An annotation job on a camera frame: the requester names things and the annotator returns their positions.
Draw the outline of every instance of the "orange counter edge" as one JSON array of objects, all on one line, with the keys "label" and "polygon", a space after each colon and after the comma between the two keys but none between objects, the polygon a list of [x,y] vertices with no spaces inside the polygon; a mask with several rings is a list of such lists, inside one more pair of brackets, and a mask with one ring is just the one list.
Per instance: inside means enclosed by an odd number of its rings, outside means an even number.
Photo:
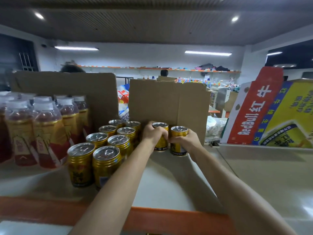
[{"label": "orange counter edge", "polygon": [[[0,196],[0,219],[74,226],[89,204]],[[175,235],[237,234],[227,215],[132,207],[124,230]]]}]

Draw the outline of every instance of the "person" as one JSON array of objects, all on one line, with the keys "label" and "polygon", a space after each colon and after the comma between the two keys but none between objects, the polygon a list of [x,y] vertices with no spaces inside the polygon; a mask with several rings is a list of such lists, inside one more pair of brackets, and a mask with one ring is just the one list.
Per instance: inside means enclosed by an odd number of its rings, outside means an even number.
[{"label": "person", "polygon": [[161,70],[161,76],[167,77],[168,76],[168,70],[167,69],[162,69]]},{"label": "person", "polygon": [[[99,191],[70,235],[120,234],[147,161],[162,135],[168,139],[167,130],[162,127],[154,129],[152,122],[146,125],[140,144]],[[268,202],[201,145],[194,131],[189,130],[187,136],[169,138],[168,141],[180,143],[189,152],[233,220],[239,234],[296,235]]]},{"label": "person", "polygon": [[61,70],[60,70],[61,73],[85,73],[85,71],[77,66],[77,65],[74,65],[74,64],[65,64]]}]

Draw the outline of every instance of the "snack package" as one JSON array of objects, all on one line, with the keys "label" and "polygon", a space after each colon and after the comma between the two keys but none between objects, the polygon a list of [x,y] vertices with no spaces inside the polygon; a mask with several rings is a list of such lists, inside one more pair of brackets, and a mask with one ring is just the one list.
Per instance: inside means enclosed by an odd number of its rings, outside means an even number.
[{"label": "snack package", "polygon": [[129,120],[128,95],[129,95],[129,84],[117,87],[118,110],[119,110],[118,114],[119,117],[124,121]]}]

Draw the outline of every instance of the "forearm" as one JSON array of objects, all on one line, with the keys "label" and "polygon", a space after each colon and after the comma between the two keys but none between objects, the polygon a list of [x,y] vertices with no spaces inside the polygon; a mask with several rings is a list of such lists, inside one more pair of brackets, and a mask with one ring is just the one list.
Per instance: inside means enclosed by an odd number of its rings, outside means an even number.
[{"label": "forearm", "polygon": [[195,149],[194,155],[199,168],[240,234],[296,234],[267,201],[203,147]]},{"label": "forearm", "polygon": [[148,139],[137,146],[100,190],[69,234],[120,234],[153,148],[153,143]]}]

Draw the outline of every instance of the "recessed light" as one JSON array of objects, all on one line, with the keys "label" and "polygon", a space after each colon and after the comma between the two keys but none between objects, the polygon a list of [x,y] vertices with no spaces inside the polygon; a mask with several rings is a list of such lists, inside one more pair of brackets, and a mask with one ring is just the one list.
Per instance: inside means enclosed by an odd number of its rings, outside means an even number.
[{"label": "recessed light", "polygon": [[218,55],[218,56],[230,56],[231,53],[214,53],[214,52],[199,52],[199,51],[185,51],[185,54],[196,54],[196,55]]},{"label": "recessed light", "polygon": [[98,48],[91,47],[68,47],[68,46],[55,46],[59,50],[84,50],[84,51],[97,51]]},{"label": "recessed light", "polygon": [[35,12],[35,16],[37,16],[41,20],[44,19],[44,17],[40,13],[38,13],[38,12]]},{"label": "recessed light", "polygon": [[234,16],[234,17],[232,18],[232,22],[236,22],[238,19],[239,19],[239,16]]},{"label": "recessed light", "polygon": [[267,54],[267,56],[271,56],[271,55],[279,55],[279,54],[282,54],[283,52],[275,52],[275,53],[270,53],[270,54]]}]

